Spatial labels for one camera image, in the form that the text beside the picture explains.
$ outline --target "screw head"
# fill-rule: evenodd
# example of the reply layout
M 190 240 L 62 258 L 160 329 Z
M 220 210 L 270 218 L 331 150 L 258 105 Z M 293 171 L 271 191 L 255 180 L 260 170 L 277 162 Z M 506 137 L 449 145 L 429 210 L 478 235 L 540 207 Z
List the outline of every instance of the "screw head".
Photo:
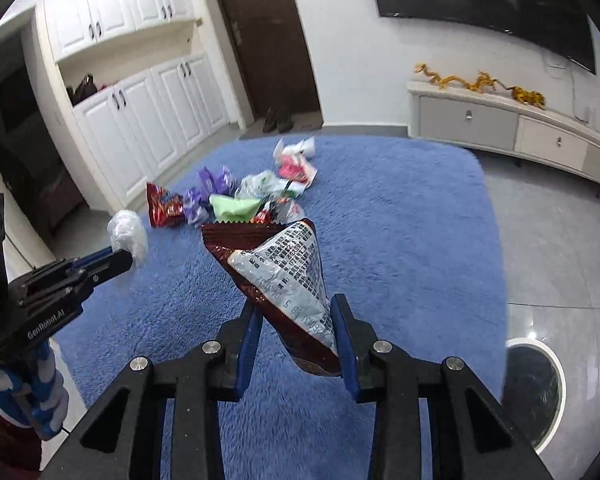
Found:
M 222 345 L 218 341 L 207 341 L 202 345 L 202 351 L 205 354 L 216 354 L 220 351 Z
M 464 361 L 459 357 L 447 357 L 445 364 L 447 368 L 456 372 L 464 368 Z
M 139 372 L 140 370 L 144 370 L 149 365 L 149 360 L 146 357 L 134 357 L 131 359 L 129 363 L 129 368 L 131 368 L 135 372 Z
M 379 354 L 387 354 L 392 350 L 393 346 L 388 341 L 380 339 L 374 343 L 374 350 Z

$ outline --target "red snack bag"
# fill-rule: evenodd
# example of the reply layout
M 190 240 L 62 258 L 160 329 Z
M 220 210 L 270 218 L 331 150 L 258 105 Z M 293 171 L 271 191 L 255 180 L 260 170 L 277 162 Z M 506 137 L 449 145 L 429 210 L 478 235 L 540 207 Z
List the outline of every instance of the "red snack bag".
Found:
M 298 161 L 292 156 L 283 156 L 282 165 L 278 170 L 279 176 L 296 182 L 306 182 L 306 173 Z
M 330 303 L 314 224 L 203 224 L 205 247 L 278 332 L 305 372 L 338 376 Z
M 146 183 L 146 202 L 151 227 L 173 227 L 184 222 L 182 197 L 177 193 Z

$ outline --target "white plastic wrapper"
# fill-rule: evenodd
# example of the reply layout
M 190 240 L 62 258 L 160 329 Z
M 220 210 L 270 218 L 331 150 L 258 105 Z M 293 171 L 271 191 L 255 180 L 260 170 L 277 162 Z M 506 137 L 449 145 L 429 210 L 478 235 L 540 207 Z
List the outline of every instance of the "white plastic wrapper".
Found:
M 315 155 L 315 137 L 301 140 L 297 144 L 290 144 L 288 146 L 285 146 L 285 143 L 280 139 L 273 150 L 273 158 L 277 165 L 282 164 L 282 157 L 285 155 L 302 155 L 304 158 L 311 158 Z
M 149 238 L 137 213 L 123 209 L 107 224 L 107 232 L 114 251 L 124 249 L 131 253 L 136 267 L 141 266 L 149 254 Z
M 235 198 L 257 198 L 258 200 L 264 200 L 269 196 L 297 198 L 302 195 L 305 188 L 305 184 L 278 178 L 273 171 L 267 170 L 257 175 L 247 175 L 235 192 Z

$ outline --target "blue rug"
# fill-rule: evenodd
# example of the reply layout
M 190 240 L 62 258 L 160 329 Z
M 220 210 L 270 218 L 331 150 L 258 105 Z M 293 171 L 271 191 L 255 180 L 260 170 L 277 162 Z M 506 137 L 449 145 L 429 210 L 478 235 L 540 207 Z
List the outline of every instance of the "blue rug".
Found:
M 204 164 L 228 165 L 238 178 L 273 169 L 277 141 L 223 146 L 173 190 L 194 184 Z M 346 294 L 357 317 L 414 357 L 462 357 L 500 398 L 506 284 L 478 161 L 422 140 L 317 137 L 316 145 L 318 175 L 299 201 L 317 229 L 328 296 Z M 130 288 L 98 287 L 57 335 L 87 406 L 132 357 L 180 357 L 244 303 L 199 231 L 151 231 L 144 220 L 150 260 Z M 267 323 L 251 386 L 239 404 L 221 403 L 220 419 L 228 480 L 366 478 L 374 406 L 353 403 L 340 379 L 299 370 Z M 430 478 L 426 445 L 423 460 Z

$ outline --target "blue gripper pad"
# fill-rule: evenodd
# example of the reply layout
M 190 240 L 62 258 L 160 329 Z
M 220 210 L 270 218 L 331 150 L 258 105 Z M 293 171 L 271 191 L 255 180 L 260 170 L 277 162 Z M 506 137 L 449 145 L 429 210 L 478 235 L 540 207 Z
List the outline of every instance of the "blue gripper pad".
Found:
M 249 324 L 244 334 L 244 340 L 238 354 L 238 365 L 235 378 L 235 395 L 240 399 L 249 387 L 251 373 L 256 361 L 260 331 L 262 330 L 262 314 L 253 309 Z

